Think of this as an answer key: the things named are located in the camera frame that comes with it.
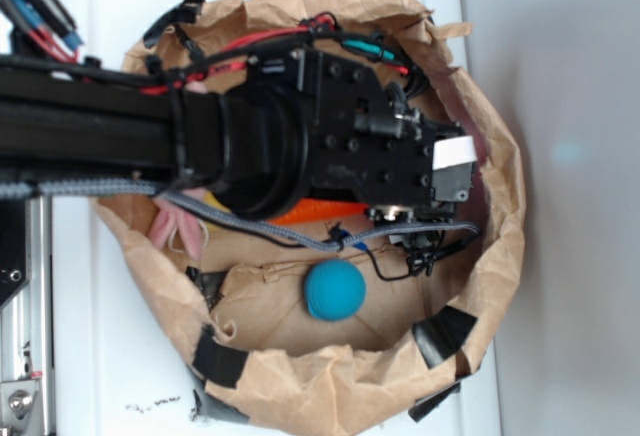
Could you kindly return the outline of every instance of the white surface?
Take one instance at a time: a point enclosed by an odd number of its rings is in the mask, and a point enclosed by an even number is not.
[[[117,68],[147,26],[181,0],[63,1],[89,52]],[[438,22],[459,20],[459,0],[424,1],[437,8]],[[462,40],[453,48],[461,63],[463,48]],[[131,281],[115,239],[86,200],[54,202],[53,263],[59,435],[281,434],[190,421],[194,383],[188,370]],[[498,436],[493,348],[462,392],[420,424],[401,414],[366,434]]]
[[[443,139],[433,145],[433,169],[444,169],[478,160],[473,136]]]
[[[521,143],[522,285],[496,338],[506,436],[640,434],[640,0],[464,0],[471,73]]]

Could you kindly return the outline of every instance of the black wire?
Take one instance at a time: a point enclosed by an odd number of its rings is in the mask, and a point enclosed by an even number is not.
[[[382,271],[380,271],[380,267],[378,266],[378,261],[375,255],[371,252],[371,250],[367,248],[365,249],[365,253],[371,259],[371,264],[373,264],[373,269],[376,272],[376,275],[378,276],[378,278],[380,278],[382,281],[400,281],[403,279],[413,278],[415,276],[418,276],[425,269],[423,266],[420,266],[417,269],[409,271],[407,274],[403,274],[400,276],[385,276],[384,274],[382,274]]]

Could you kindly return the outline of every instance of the gray braided cable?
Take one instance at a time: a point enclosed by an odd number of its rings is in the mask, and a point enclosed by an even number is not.
[[[349,235],[341,241],[319,241],[283,226],[277,226],[264,221],[248,221],[239,218],[232,213],[227,213],[209,206],[179,191],[169,190],[160,193],[161,189],[162,186],[151,181],[133,181],[124,178],[47,181],[39,183],[35,187],[27,183],[5,183],[0,184],[0,199],[26,199],[34,194],[42,194],[44,196],[159,195],[176,206],[213,223],[220,223],[223,226],[251,231],[265,236],[295,241],[310,249],[331,253],[338,252],[345,247],[353,246],[366,239],[389,236],[391,234],[408,234],[422,231],[452,231],[457,229],[464,229],[475,234],[480,234],[480,228],[477,225],[464,221],[457,223],[395,223]]]
[[[475,234],[480,234],[480,228],[477,225],[464,221],[457,223],[396,223],[386,226],[378,226],[358,234],[347,236],[340,242],[318,241],[317,239],[313,239],[305,234],[293,231],[283,226],[277,226],[263,221],[247,221],[238,218],[232,213],[226,213],[220,209],[211,207],[202,201],[191,198],[190,196],[177,191],[167,191],[162,194],[162,197],[176,206],[179,206],[203,219],[211,220],[214,223],[220,222],[226,226],[292,240],[302,244],[303,246],[322,252],[337,252],[345,247],[353,246],[366,239],[389,236],[391,234],[408,234],[421,231],[453,231],[457,229],[464,229]]]

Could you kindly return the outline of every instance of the green wire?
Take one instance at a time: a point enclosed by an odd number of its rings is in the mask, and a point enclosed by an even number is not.
[[[360,51],[371,54],[380,54],[380,50],[382,49],[380,48],[380,46],[376,46],[375,44],[365,43],[364,41],[356,41],[352,39],[344,41],[342,45],[354,49],[359,49]],[[395,59],[395,55],[391,51],[387,51],[386,49],[382,51],[382,57],[391,61]]]

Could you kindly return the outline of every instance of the bolt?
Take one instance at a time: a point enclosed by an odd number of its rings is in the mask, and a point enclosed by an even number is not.
[[[331,63],[327,68],[327,72],[332,78],[337,78],[342,74],[342,66],[340,66],[338,63]]]
[[[302,50],[300,48],[296,48],[289,53],[289,56],[294,61],[298,61],[300,60],[300,58],[302,58]]]
[[[351,73],[351,81],[353,83],[361,83],[364,80],[364,73],[361,69],[356,69],[353,73]]]
[[[431,156],[431,148],[429,146],[418,146],[418,154],[422,156]]]
[[[33,398],[29,393],[19,389],[9,396],[9,408],[16,414],[28,413],[33,406]]]
[[[347,141],[347,149],[350,152],[355,153],[356,151],[358,151],[358,149],[360,149],[360,142],[356,138],[351,138],[349,141]]]
[[[391,181],[393,181],[393,173],[389,171],[382,171],[380,173],[380,181],[382,181],[383,183],[390,183]]]
[[[338,144],[336,137],[333,134],[327,134],[324,137],[324,147],[327,149],[333,149]]]
[[[418,184],[423,188],[429,187],[429,175],[428,174],[419,174],[418,175]]]

